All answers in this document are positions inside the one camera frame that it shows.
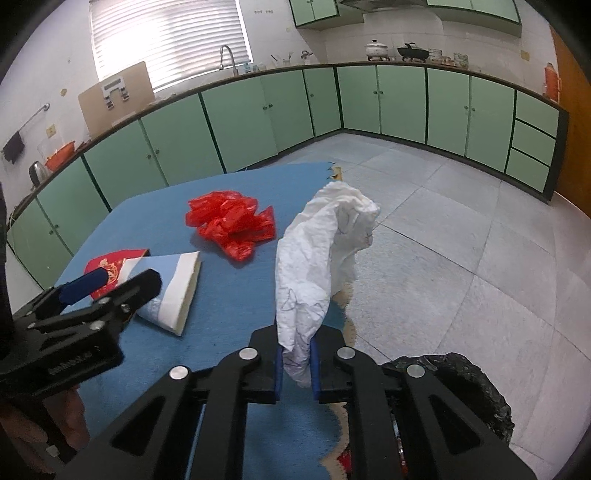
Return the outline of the left hand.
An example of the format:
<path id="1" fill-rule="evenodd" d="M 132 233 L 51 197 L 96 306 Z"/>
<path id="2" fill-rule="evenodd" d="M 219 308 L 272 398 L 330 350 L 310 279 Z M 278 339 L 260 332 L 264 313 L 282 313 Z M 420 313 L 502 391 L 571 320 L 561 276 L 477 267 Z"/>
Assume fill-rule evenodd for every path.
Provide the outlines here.
<path id="1" fill-rule="evenodd" d="M 68 446 L 83 449 L 90 440 L 85 407 L 77 385 L 36 400 L 1 407 L 1 477 L 52 479 L 62 469 L 65 451 L 54 433 L 61 432 Z"/>

